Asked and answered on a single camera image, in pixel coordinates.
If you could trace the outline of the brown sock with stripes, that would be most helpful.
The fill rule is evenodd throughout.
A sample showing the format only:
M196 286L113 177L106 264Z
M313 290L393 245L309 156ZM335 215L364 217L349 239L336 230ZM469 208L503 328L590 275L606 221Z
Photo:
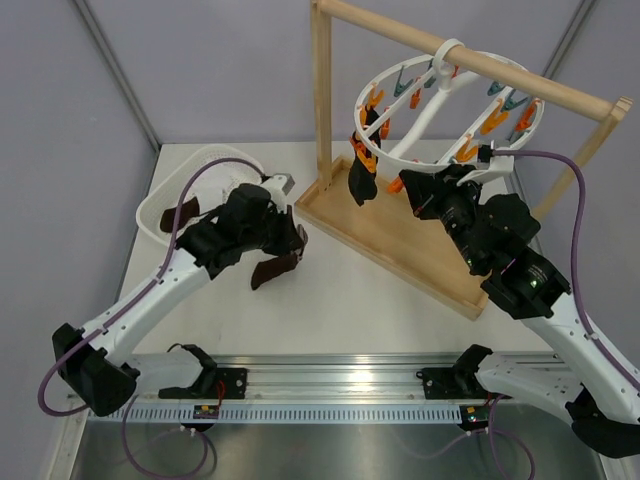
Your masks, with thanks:
M259 262L251 276L250 287L253 291L265 283L294 270L299 263L299 255L290 253Z

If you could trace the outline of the black sock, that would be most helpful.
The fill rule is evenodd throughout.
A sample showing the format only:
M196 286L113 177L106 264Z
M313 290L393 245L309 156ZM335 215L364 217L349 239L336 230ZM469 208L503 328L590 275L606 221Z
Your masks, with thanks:
M354 154L354 161L348 174L349 192L358 206L373 200L378 192L376 185L377 160L362 156L360 151Z
M373 107L362 106L358 110L358 119L362 128L370 126L379 118L378 112ZM380 130L376 130L370 137L370 141L381 147ZM351 145L356 148L363 144L360 136L354 131L350 138Z

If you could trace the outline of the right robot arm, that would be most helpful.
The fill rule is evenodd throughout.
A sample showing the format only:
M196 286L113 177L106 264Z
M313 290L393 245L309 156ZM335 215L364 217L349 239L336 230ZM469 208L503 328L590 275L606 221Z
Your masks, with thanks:
M639 452L639 389L620 371L622 356L601 351L604 336L587 328L569 281L530 248L540 229L516 194L482 201L482 187L464 178L469 166L438 173L403 170L413 214L438 220L489 300L542 338L571 369L563 380L472 345L447 376L466 396L481 391L526 402L567 423L585 445L614 459Z

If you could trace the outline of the white round clip hanger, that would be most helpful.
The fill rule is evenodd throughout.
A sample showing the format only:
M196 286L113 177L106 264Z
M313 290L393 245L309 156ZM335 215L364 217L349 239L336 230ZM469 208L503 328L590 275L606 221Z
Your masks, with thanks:
M485 103L472 102L470 111L463 113L465 91L481 76L445 62L445 54L457 44L448 40L434 55L423 54L395 64L376 75L359 93L353 121L363 144L352 148L354 154L360 151L362 156L377 160L377 175L382 164L425 173L473 167L481 143L506 140L515 154L533 137L545 113L544 101L500 81L491 83ZM362 106L373 107L379 114L365 128L358 119ZM420 157L417 144L427 130L442 117L455 113L462 113L465 128L442 153L432 159ZM380 130L380 148L369 139L376 130Z

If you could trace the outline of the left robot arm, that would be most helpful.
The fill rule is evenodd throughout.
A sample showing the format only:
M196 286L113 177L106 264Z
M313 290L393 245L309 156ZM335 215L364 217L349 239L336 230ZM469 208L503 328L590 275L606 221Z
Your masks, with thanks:
M225 203L184 230L169 249L168 264L145 284L83 327L65 324L56 330L56 369L94 414L112 414L142 392L164 399L244 396L234 383L245 379L245 371L219 368L195 345L184 344L150 360L133 352L179 303L237 264L244 253L258 250L269 257L255 267L252 289L296 268L308 237L286 202L292 185L285 174L239 185Z

